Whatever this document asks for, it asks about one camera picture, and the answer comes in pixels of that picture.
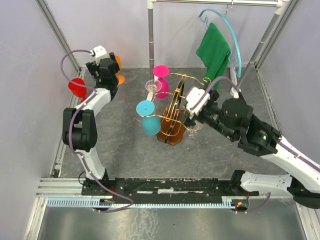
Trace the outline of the orange wine glass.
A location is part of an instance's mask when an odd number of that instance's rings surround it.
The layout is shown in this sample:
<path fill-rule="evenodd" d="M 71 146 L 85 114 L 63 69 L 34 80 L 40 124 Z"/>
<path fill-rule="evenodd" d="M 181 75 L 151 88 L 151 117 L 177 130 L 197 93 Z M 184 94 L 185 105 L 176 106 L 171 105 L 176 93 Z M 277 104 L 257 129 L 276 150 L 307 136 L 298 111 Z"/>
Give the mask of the orange wine glass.
<path fill-rule="evenodd" d="M 125 77 L 120 74 L 122 70 L 121 59 L 114 52 L 109 54 L 109 65 L 108 65 L 109 78 L 115 85 L 121 85 L 125 82 Z"/>

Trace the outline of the red wine glass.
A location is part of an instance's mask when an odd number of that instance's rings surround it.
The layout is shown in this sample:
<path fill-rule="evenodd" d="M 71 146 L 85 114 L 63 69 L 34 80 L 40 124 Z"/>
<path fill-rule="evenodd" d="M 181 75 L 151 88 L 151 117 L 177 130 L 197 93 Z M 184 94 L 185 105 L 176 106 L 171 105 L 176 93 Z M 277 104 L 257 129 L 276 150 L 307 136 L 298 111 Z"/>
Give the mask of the red wine glass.
<path fill-rule="evenodd" d="M 74 78 L 71 82 L 68 83 L 68 88 L 73 95 L 80 99 L 80 103 L 86 100 L 87 88 L 84 87 L 85 82 L 82 78 Z"/>

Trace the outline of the pink wine glass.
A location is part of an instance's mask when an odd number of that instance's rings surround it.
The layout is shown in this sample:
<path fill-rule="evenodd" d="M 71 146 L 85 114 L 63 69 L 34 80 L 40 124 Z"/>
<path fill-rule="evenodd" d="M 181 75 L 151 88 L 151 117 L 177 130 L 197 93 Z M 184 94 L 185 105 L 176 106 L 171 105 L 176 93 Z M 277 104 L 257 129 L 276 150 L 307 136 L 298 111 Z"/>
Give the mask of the pink wine glass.
<path fill-rule="evenodd" d="M 153 69 L 153 74 L 157 77 L 157 80 L 161 83 L 161 88 L 156 92 L 155 97 L 157 99 L 165 99 L 169 96 L 170 86 L 165 80 L 165 77 L 169 75 L 170 70 L 165 65 L 157 65 Z"/>

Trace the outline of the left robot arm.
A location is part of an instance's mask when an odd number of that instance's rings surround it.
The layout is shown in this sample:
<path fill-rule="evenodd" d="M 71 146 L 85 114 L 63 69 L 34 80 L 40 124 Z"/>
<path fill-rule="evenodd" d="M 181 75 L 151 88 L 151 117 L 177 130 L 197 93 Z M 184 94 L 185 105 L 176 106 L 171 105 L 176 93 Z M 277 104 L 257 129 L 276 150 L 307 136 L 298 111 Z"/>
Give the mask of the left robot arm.
<path fill-rule="evenodd" d="M 80 159 L 85 170 L 85 181 L 93 184 L 93 190 L 99 195 L 106 195 L 110 191 L 110 182 L 107 170 L 102 165 L 97 153 L 96 143 L 98 131 L 96 115 L 109 104 L 118 91 L 119 80 L 116 74 L 120 71 L 113 52 L 108 53 L 99 45 L 92 50 L 77 49 L 67 53 L 60 62 L 60 70 L 64 77 L 63 64 L 66 57 L 73 53 L 89 53 L 95 58 L 88 62 L 86 67 L 95 86 L 80 84 L 66 78 L 70 84 L 85 90 L 92 90 L 91 94 L 76 107 L 67 107 L 63 111 L 62 141 Z"/>

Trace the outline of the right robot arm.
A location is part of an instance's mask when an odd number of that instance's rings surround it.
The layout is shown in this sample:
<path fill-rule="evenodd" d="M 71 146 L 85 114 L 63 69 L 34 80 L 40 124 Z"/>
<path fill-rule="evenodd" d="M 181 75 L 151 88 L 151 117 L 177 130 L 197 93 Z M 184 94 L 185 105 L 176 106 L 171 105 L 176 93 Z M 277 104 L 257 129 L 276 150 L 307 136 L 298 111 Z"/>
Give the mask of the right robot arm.
<path fill-rule="evenodd" d="M 261 121 L 242 93 L 225 100 L 218 107 L 219 93 L 193 87 L 185 97 L 183 121 L 192 126 L 198 121 L 215 129 L 245 153 L 267 160 L 286 175 L 259 175 L 240 171 L 229 182 L 229 191 L 236 196 L 243 192 L 290 194 L 295 202 L 310 209 L 320 207 L 320 165 L 294 147 L 270 124 Z"/>

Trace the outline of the clear wine glass front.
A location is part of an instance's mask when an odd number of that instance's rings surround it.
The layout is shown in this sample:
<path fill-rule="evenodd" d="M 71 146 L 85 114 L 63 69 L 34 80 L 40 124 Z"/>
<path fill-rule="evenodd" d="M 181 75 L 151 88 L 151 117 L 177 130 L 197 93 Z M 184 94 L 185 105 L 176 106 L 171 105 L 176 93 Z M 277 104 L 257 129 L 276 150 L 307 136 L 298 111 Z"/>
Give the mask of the clear wine glass front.
<path fill-rule="evenodd" d="M 195 122 L 195 125 L 194 126 L 191 126 L 191 127 L 189 127 L 190 128 L 190 130 L 188 131 L 188 137 L 190 138 L 190 139 L 192 139 L 192 138 L 194 138 L 194 136 L 196 135 L 196 133 L 198 132 L 198 131 L 200 131 L 202 128 L 203 128 L 203 125 L 201 124 L 201 123 L 199 123 L 199 122 Z"/>

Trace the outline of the clear wine glass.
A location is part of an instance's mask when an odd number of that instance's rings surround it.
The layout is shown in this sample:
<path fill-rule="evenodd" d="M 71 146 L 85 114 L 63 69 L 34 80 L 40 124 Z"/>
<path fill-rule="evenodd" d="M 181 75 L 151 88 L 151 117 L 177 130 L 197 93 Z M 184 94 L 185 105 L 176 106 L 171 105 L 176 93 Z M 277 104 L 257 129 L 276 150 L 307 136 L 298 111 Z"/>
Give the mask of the clear wine glass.
<path fill-rule="evenodd" d="M 156 95 L 160 93 L 162 83 L 157 79 L 151 79 L 146 82 L 145 89 L 147 91 L 147 100 L 153 102 Z"/>
<path fill-rule="evenodd" d="M 191 127 L 189 127 L 190 128 L 190 130 L 188 131 L 188 137 L 190 138 L 190 139 L 192 139 L 192 138 L 194 138 L 194 136 L 196 135 L 196 133 L 198 132 L 198 131 L 200 131 L 202 128 L 203 128 L 203 125 L 201 124 L 201 123 L 199 123 L 199 122 L 195 122 L 195 125 L 194 126 L 191 126 Z"/>

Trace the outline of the clear wine glass rear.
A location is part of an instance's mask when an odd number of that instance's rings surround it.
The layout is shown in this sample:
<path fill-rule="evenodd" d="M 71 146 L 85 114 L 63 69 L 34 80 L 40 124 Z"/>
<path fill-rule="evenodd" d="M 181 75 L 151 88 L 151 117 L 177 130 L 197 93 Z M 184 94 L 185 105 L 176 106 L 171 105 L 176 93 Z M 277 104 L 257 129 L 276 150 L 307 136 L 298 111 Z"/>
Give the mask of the clear wine glass rear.
<path fill-rule="evenodd" d="M 147 100 L 153 102 L 156 95 L 160 93 L 162 83 L 157 79 L 151 79 L 146 82 L 145 89 L 147 91 Z"/>

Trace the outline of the blue wine glass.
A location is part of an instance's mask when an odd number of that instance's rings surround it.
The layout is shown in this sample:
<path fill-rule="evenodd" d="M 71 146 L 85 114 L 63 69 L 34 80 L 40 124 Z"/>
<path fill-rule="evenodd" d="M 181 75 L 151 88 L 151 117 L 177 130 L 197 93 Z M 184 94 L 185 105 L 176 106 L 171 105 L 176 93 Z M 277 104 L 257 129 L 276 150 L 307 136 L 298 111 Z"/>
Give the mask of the blue wine glass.
<path fill-rule="evenodd" d="M 146 135 L 154 136 L 161 130 L 160 120 L 154 115 L 156 107 L 150 100 L 143 100 L 136 106 L 136 112 L 142 117 L 142 128 Z"/>

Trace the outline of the light blue clothes hanger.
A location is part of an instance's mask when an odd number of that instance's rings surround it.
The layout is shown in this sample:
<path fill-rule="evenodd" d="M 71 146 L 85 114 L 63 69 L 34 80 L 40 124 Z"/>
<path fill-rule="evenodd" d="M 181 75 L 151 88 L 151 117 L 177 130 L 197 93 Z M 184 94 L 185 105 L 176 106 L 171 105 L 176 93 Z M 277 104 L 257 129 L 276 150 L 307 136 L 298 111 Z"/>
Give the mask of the light blue clothes hanger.
<path fill-rule="evenodd" d="M 241 77 L 242 76 L 242 56 L 241 56 L 241 51 L 240 51 L 240 47 L 239 47 L 239 43 L 238 43 L 238 39 L 236 37 L 236 34 L 231 26 L 231 24 L 229 23 L 229 21 L 227 20 L 227 13 L 228 11 L 226 10 L 226 13 L 223 15 L 221 14 L 219 11 L 215 10 L 215 9 L 211 9 L 211 8 L 207 8 L 207 9 L 204 9 L 200 12 L 198 18 L 206 25 L 206 27 L 208 28 L 209 27 L 209 20 L 208 20 L 208 17 L 203 17 L 203 15 L 205 14 L 205 12 L 212 12 L 212 13 L 215 13 L 217 14 L 221 19 L 222 21 L 225 23 L 225 25 L 227 26 L 231 36 L 232 36 L 232 39 L 233 39 L 233 42 L 234 42 L 234 46 L 235 46 L 235 51 L 236 51 L 236 55 L 237 57 L 234 59 L 234 60 L 231 60 L 230 59 L 230 56 L 228 57 L 228 60 L 229 60 L 229 63 L 231 63 L 231 66 L 232 66 L 232 69 L 235 71 L 235 74 L 237 77 Z"/>

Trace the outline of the green cloth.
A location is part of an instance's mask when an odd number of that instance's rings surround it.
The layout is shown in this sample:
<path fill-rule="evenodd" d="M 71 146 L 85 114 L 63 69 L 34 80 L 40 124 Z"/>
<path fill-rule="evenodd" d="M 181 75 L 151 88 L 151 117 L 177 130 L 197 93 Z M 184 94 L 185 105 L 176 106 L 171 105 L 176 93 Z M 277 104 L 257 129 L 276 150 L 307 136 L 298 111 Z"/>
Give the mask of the green cloth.
<path fill-rule="evenodd" d="M 210 23 L 196 50 L 196 55 L 206 67 L 203 77 L 205 85 L 224 75 L 230 53 L 231 48 L 218 27 L 214 23 Z"/>

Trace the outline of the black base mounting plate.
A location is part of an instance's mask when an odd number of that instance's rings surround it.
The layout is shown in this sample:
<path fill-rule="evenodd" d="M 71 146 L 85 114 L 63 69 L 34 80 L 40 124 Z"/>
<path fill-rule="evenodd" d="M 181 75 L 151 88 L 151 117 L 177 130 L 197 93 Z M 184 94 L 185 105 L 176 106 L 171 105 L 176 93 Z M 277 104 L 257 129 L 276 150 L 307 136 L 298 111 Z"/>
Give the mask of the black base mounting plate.
<path fill-rule="evenodd" d="M 239 182 L 218 178 L 114 178 L 106 182 L 112 193 L 95 180 L 85 179 L 82 196 L 102 197 L 101 203 L 129 204 L 221 204 L 223 197 L 248 198 L 259 195 L 248 192 Z"/>

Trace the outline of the silver clothes rail stand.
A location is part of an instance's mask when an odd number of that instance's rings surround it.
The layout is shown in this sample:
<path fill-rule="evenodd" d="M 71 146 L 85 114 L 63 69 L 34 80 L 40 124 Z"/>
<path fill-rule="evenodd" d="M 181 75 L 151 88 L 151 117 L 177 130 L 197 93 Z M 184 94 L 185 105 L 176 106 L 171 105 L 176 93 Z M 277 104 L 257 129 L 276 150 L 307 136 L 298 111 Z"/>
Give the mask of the silver clothes rail stand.
<path fill-rule="evenodd" d="M 149 76 L 152 79 L 155 75 L 152 73 L 152 68 L 155 66 L 154 57 L 154 4 L 156 0 L 147 1 L 147 17 L 148 17 L 148 47 L 149 47 Z M 231 88 L 230 94 L 236 97 L 236 89 L 239 89 L 242 85 L 249 69 L 254 65 L 260 53 L 265 46 L 265 42 L 268 37 L 272 34 L 273 28 L 275 27 L 280 16 L 289 7 L 289 0 L 176 0 L 176 3 L 188 3 L 188 4 L 212 4 L 212 5 L 226 5 L 227 7 L 233 6 L 258 6 L 258 7 L 274 7 L 275 12 L 271 18 L 267 28 L 265 29 L 258 45 L 256 46 L 244 72 L 242 72 L 242 61 L 239 49 L 239 44 L 235 44 L 235 49 L 238 57 L 238 72 L 233 68 L 230 70 L 230 76 L 233 83 L 236 85 Z"/>

